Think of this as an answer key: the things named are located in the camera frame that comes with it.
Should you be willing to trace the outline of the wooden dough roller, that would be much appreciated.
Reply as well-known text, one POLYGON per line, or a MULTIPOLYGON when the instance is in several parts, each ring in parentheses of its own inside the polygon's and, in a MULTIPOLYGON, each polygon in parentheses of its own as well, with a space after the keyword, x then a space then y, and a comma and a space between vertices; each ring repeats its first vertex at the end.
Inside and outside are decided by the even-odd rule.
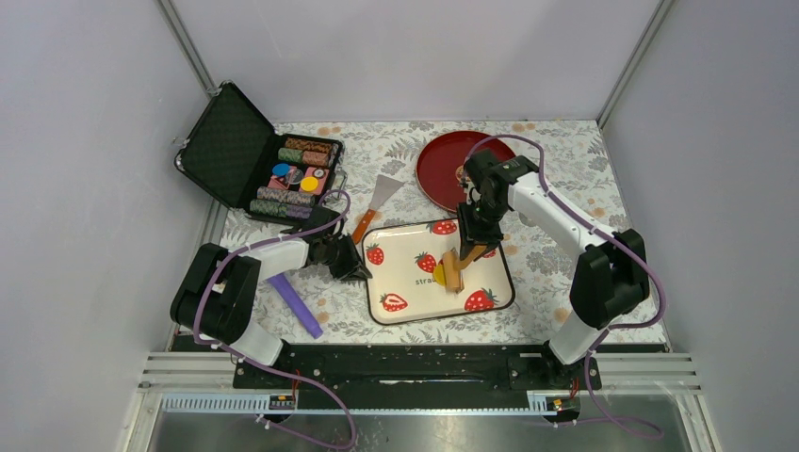
POLYGON ((449 293, 457 294, 464 290, 463 271, 481 258, 486 250, 485 245, 476 245, 464 258, 460 257, 456 249, 444 253, 442 258, 443 276, 445 288, 449 293))

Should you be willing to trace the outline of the white strawberry tray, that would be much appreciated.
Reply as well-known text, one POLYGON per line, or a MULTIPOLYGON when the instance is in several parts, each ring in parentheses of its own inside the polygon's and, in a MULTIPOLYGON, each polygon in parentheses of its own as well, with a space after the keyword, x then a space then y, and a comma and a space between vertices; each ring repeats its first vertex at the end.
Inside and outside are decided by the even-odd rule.
POLYGON ((463 271, 464 290, 449 293, 432 272, 447 250, 459 246, 457 221, 376 228, 362 239, 367 301, 381 325, 470 315, 513 304, 515 289, 502 248, 491 250, 463 271))

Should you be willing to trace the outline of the yellow dough piece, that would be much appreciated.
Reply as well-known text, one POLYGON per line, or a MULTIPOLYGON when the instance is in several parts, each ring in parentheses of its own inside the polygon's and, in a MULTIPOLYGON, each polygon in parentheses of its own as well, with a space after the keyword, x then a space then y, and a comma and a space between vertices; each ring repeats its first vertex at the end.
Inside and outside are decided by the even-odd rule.
POLYGON ((432 272, 433 280, 441 286, 446 285, 446 275, 444 271, 444 266, 442 264, 438 264, 433 272, 432 272))

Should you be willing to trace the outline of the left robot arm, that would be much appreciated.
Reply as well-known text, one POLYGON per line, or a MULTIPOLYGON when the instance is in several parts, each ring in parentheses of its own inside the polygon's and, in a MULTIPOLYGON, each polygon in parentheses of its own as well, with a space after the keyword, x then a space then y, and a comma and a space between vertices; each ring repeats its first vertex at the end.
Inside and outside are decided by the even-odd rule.
POLYGON ((256 375, 279 387, 292 374, 281 354, 284 341, 253 320, 260 282, 308 266, 326 266, 343 282, 371 277, 353 238, 341 231, 342 215, 326 207, 276 237, 237 250, 202 245, 171 303, 170 318, 190 329, 201 345, 213 345, 256 364, 256 375))

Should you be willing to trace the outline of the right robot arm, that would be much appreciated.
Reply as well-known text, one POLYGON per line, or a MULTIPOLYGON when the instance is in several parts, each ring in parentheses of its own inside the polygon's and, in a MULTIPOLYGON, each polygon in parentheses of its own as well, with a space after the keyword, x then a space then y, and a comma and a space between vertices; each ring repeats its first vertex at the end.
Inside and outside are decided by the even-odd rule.
POLYGON ((547 187, 542 169, 527 157, 501 162, 491 151, 479 151, 466 159, 464 173, 467 200, 457 207, 459 249, 444 260, 447 283, 500 245, 499 223, 510 211, 532 220, 572 260, 572 312, 548 340, 549 356, 540 363, 544 382, 562 388, 602 332, 649 298, 643 238, 588 218, 547 187))

